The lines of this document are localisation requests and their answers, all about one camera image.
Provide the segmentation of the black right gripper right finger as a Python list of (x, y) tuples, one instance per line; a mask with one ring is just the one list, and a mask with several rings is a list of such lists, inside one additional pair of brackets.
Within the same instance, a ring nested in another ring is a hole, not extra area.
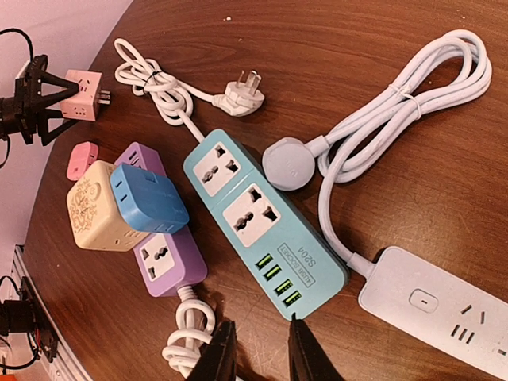
[(344, 381), (304, 320), (291, 317), (288, 354), (290, 380)]

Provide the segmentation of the pink cube socket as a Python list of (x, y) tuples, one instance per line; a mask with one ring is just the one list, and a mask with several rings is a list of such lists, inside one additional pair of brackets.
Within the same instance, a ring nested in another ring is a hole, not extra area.
[(102, 73), (68, 70), (65, 79), (78, 84), (79, 92), (60, 102), (66, 119), (96, 121), (101, 106), (108, 106), (111, 93), (102, 88)]

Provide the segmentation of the blue plug adapter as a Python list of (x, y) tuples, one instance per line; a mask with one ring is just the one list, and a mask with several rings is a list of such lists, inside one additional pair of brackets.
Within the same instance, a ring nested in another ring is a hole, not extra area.
[(174, 234), (190, 221), (179, 192), (166, 176), (120, 164), (110, 176), (110, 185), (122, 218), (136, 231)]

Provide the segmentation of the pink charger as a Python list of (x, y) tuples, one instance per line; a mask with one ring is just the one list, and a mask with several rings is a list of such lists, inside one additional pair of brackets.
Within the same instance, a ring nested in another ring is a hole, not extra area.
[(95, 143), (85, 141), (77, 144), (68, 161), (67, 178), (74, 182), (79, 180), (97, 158), (98, 146)]

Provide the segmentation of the beige cube socket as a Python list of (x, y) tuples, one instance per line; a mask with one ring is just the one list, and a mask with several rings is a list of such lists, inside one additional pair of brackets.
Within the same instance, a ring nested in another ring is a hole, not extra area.
[(116, 166), (95, 161), (67, 193), (67, 210), (79, 248), (127, 252), (148, 234), (131, 228), (118, 209), (110, 176)]

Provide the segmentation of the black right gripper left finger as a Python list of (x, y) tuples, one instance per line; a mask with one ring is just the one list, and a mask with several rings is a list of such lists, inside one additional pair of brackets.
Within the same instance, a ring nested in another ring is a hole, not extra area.
[(234, 321), (223, 321), (189, 375), (189, 381), (236, 379), (237, 333)]

